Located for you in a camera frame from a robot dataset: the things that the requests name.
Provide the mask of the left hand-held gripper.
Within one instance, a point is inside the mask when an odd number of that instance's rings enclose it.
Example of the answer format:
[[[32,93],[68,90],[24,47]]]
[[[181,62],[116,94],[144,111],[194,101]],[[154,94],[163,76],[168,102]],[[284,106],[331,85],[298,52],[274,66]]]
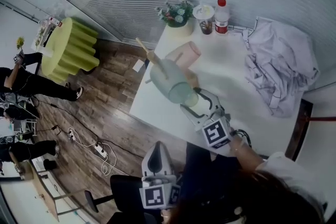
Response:
[[[164,143],[156,142],[146,153],[142,174],[145,177],[139,192],[144,209],[169,209],[176,205],[181,187],[176,183],[174,165]]]

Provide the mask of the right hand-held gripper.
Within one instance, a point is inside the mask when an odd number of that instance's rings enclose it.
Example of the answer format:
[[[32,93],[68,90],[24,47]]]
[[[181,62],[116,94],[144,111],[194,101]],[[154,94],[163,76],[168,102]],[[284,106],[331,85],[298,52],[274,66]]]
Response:
[[[218,96],[201,88],[194,88],[195,92],[209,103],[208,115],[198,115],[188,106],[180,105],[181,111],[194,124],[195,131],[201,133],[208,147],[219,149],[231,141],[230,115],[224,114]]]

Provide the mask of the teal textured cup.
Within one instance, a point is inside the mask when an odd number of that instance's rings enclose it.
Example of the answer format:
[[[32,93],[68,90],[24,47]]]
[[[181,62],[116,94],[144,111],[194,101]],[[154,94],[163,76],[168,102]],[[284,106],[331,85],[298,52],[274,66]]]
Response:
[[[172,103],[186,104],[193,90],[179,66],[172,60],[162,59],[160,66],[153,65],[150,79],[156,88]]]

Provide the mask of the pink cup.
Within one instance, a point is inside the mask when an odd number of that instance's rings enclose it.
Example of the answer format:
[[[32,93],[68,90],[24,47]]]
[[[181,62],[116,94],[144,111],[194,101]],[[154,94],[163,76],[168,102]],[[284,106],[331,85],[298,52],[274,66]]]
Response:
[[[174,61],[181,70],[187,70],[200,56],[201,51],[193,41],[188,41],[165,56]]]

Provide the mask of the wooden cup rack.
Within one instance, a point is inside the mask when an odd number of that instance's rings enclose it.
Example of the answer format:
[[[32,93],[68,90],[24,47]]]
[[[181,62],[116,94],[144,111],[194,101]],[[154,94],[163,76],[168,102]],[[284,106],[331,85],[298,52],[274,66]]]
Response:
[[[153,50],[148,49],[139,38],[136,38],[136,41],[145,50],[147,60],[157,66],[159,70],[163,72],[164,77],[167,78],[167,72],[163,70],[163,60],[160,59]],[[197,75],[193,71],[191,71],[190,68],[185,71],[181,71],[186,76],[186,79],[192,88],[199,87]]]

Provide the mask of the person's right forearm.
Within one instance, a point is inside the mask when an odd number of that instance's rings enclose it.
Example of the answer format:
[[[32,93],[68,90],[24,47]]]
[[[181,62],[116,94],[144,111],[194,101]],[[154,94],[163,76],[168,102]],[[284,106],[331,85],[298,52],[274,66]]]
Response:
[[[245,144],[238,152],[235,153],[232,151],[232,153],[237,157],[242,169],[244,170],[255,171],[259,165],[264,163],[264,160],[247,144]]]

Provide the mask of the clear lidded drink cup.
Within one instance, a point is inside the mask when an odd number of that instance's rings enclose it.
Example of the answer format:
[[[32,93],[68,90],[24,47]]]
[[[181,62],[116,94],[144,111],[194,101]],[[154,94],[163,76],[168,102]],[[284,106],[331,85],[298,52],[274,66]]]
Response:
[[[210,5],[199,4],[193,8],[193,16],[198,20],[200,29],[204,35],[209,35],[213,30],[214,9]]]

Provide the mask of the black office chair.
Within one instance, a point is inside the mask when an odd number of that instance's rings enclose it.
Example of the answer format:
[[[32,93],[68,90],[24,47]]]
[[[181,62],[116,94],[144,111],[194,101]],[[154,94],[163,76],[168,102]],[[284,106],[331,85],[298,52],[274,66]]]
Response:
[[[106,224],[162,224],[161,212],[144,209],[140,196],[142,181],[140,177],[112,175],[110,188],[112,194],[94,199],[92,193],[85,190],[89,207],[99,212],[99,204],[114,200],[118,212],[115,212]]]

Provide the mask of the person's dark clothing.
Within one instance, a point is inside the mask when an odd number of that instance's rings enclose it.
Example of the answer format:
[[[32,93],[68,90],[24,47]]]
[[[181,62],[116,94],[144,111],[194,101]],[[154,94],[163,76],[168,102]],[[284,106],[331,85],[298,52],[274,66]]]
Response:
[[[206,204],[224,199],[240,169],[235,157],[217,155],[211,160],[210,151],[187,143],[180,200]]]

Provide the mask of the long white power strip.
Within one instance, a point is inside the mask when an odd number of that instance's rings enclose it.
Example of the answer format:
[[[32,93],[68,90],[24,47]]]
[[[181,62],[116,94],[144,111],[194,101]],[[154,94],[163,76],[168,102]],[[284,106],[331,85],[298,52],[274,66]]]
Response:
[[[101,155],[103,159],[106,159],[108,157],[106,150],[101,146],[100,143],[95,144],[95,149]]]

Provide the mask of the white paper sheet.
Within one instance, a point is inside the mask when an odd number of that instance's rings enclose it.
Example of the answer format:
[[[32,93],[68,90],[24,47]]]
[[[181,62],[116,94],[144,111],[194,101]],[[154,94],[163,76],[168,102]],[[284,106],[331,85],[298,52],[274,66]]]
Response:
[[[144,65],[144,62],[142,60],[138,59],[136,61],[136,63],[134,64],[134,66],[132,67],[132,69],[135,72],[139,72],[143,65]]]

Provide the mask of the crumpled white cloth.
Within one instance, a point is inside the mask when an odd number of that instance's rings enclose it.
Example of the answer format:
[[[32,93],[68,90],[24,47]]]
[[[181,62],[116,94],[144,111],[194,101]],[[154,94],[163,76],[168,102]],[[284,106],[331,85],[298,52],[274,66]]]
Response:
[[[254,30],[244,41],[247,81],[272,116],[291,117],[320,74],[311,37],[294,26],[257,17]]]

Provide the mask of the potted flower plant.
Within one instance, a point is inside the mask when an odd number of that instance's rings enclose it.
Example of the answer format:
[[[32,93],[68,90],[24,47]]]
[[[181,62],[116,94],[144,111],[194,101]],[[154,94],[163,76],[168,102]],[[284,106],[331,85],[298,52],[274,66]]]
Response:
[[[183,0],[178,4],[165,2],[165,7],[157,7],[159,20],[162,20],[168,28],[168,32],[174,37],[187,37],[193,32],[193,4]]]

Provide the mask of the person's white shirt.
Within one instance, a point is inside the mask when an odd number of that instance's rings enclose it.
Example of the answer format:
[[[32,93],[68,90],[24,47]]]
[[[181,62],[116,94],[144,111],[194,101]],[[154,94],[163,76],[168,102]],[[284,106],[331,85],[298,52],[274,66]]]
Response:
[[[302,166],[287,158],[283,152],[272,154],[256,170],[268,172],[282,180],[291,191],[302,196],[324,216],[328,203],[316,178]]]

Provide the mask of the reddish-brown coat rack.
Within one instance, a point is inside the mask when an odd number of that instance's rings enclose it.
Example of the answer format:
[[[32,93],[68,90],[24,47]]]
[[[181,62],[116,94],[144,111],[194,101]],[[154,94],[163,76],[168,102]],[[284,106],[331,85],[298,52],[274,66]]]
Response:
[[[336,122],[336,116],[331,117],[303,117],[305,122]]]

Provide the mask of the light wooden desk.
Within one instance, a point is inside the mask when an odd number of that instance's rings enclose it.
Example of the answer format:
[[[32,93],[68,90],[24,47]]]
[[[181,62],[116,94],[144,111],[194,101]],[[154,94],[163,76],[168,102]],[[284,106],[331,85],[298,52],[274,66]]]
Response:
[[[51,213],[55,219],[59,222],[59,217],[71,212],[76,212],[83,208],[83,206],[76,206],[67,211],[58,212],[56,201],[64,200],[66,198],[73,197],[75,194],[83,192],[83,189],[75,191],[73,193],[67,193],[60,196],[53,196],[50,190],[47,188],[46,184],[43,181],[43,178],[46,175],[41,175],[43,171],[38,171],[31,161],[24,161],[19,163],[14,161],[17,172],[20,175],[20,178],[23,181],[31,182],[36,191],[36,199],[41,199],[47,207],[47,212]]]

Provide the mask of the round table with green cloth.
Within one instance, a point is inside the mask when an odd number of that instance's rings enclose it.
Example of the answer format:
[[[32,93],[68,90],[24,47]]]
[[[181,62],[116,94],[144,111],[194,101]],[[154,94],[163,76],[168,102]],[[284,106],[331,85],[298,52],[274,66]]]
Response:
[[[100,60],[95,57],[96,50],[93,47],[97,37],[95,30],[75,19],[63,19],[45,46],[52,56],[43,55],[43,75],[57,84],[63,84],[69,75],[76,75],[80,70],[90,72],[98,67]]]

